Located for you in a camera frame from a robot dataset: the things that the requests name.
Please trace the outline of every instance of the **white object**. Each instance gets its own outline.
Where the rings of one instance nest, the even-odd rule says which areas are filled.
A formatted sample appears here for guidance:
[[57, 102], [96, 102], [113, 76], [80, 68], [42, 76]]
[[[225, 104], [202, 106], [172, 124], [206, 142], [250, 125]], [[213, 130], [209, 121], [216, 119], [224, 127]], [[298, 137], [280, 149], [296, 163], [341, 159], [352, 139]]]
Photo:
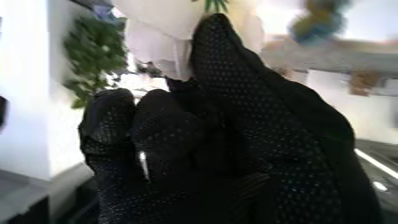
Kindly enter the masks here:
[[62, 43], [74, 18], [92, 13], [64, 0], [1, 2], [0, 95], [9, 113], [0, 170], [49, 181], [83, 162], [81, 111], [71, 110], [74, 98], [62, 86], [71, 75]]
[[[263, 26], [256, 6], [263, 0], [229, 0], [227, 17], [245, 47], [259, 53]], [[190, 79], [190, 41], [204, 12], [206, 0], [113, 0], [117, 16], [128, 17], [126, 45], [142, 62], [153, 62], [165, 75]]]
[[140, 152], [138, 157], [140, 157], [140, 166], [142, 166], [144, 176], [145, 176], [145, 179], [151, 181], [147, 161], [145, 161], [145, 153], [144, 152]]
[[344, 115], [357, 139], [394, 145], [398, 97], [352, 95], [350, 78], [346, 74], [309, 70], [305, 85]]
[[298, 82], [302, 85], [307, 84], [307, 72], [291, 72], [291, 81]]
[[380, 89], [384, 95], [398, 96], [398, 79], [385, 80], [385, 86]]
[[376, 181], [373, 181], [373, 186], [375, 186], [376, 190], [380, 190], [382, 192], [385, 192], [389, 190], [385, 185]]
[[376, 159], [359, 150], [355, 149], [355, 153], [359, 157], [371, 163], [371, 165], [398, 179], [398, 173], [394, 170], [376, 161]]

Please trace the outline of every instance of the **blurry background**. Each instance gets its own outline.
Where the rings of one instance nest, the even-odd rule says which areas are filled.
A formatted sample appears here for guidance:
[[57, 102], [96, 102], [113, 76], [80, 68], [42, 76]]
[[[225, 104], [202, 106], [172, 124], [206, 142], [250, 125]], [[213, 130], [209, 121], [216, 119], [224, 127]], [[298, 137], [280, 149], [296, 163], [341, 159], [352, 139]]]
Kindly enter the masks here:
[[[0, 223], [89, 223], [96, 217], [96, 187], [78, 151], [81, 110], [71, 109], [76, 96], [64, 87], [73, 78], [64, 40], [74, 19], [94, 18], [96, 6], [112, 8], [110, 1], [0, 0], [0, 95], [9, 100], [0, 133]], [[339, 39], [302, 46], [289, 38], [302, 1], [264, 0], [257, 7], [266, 34], [261, 59], [316, 90], [352, 122], [385, 223], [398, 223], [396, 10], [394, 0], [355, 0]], [[165, 88], [163, 78], [145, 74], [149, 65], [137, 68], [131, 54], [126, 63], [119, 86], [140, 98], [151, 89]]]

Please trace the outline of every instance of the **leaf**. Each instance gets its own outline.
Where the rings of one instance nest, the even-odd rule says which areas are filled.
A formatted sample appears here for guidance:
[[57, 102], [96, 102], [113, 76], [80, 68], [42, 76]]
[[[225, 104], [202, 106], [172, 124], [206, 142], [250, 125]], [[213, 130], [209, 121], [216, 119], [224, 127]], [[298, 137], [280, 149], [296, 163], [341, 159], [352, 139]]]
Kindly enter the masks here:
[[106, 87], [108, 86], [108, 80], [101, 79], [97, 84], [99, 84], [101, 88]]
[[209, 12], [213, 0], [206, 0], [206, 12]]
[[220, 12], [220, 1], [215, 0], [215, 12], [218, 13]]
[[227, 13], [227, 0], [218, 0], [218, 2], [220, 2], [222, 10]]
[[80, 109], [85, 107], [85, 102], [81, 99], [76, 99], [71, 104], [71, 109]]
[[71, 89], [76, 85], [78, 85], [78, 81], [76, 80], [67, 80], [65, 83], [64, 83], [64, 87], [67, 89]]

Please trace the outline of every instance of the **finger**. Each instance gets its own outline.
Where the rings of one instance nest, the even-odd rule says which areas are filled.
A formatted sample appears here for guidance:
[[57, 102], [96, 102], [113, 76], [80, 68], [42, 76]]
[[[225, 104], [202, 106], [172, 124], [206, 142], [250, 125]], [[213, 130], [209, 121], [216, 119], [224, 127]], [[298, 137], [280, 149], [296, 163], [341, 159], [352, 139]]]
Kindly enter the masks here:
[[163, 90], [153, 90], [137, 105], [131, 139], [145, 153], [151, 181], [192, 171], [190, 154], [202, 140], [202, 122], [185, 112]]
[[195, 152], [197, 169], [202, 172], [225, 175], [232, 172], [234, 164], [227, 160], [222, 111], [211, 96], [204, 95], [193, 79], [188, 82], [181, 82], [167, 78], [167, 85], [179, 106], [199, 117], [204, 124], [206, 135], [199, 145], [200, 150]]
[[[288, 212], [286, 217], [295, 217], [302, 223], [337, 223], [343, 215], [350, 217], [350, 223], [373, 219], [352, 209], [360, 207], [360, 210], [376, 211], [376, 203], [353, 156], [346, 119], [307, 89], [291, 85], [264, 67], [220, 14], [199, 25], [192, 67], [199, 85], [215, 97], [231, 121], [238, 149], [259, 164], [259, 171], [266, 172], [261, 164], [272, 164], [270, 173], [279, 181], [275, 206], [300, 204], [316, 214], [327, 214], [330, 210], [323, 208], [334, 208], [339, 213], [328, 221], [327, 215], [314, 220]], [[314, 206], [318, 198], [325, 200]]]
[[80, 149], [94, 171], [99, 189], [129, 185], [140, 179], [128, 131], [133, 122], [133, 95], [126, 89], [96, 94], [80, 123]]

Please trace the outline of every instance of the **gloved hand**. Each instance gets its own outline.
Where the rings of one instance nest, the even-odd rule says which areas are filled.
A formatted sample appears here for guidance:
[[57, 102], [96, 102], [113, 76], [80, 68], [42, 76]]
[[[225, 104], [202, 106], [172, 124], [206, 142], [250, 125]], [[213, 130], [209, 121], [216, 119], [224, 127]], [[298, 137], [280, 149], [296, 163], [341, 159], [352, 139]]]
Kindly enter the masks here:
[[124, 89], [87, 106], [99, 223], [380, 223], [350, 124], [263, 66], [224, 15], [197, 28], [192, 68], [195, 81], [169, 80], [137, 106]]

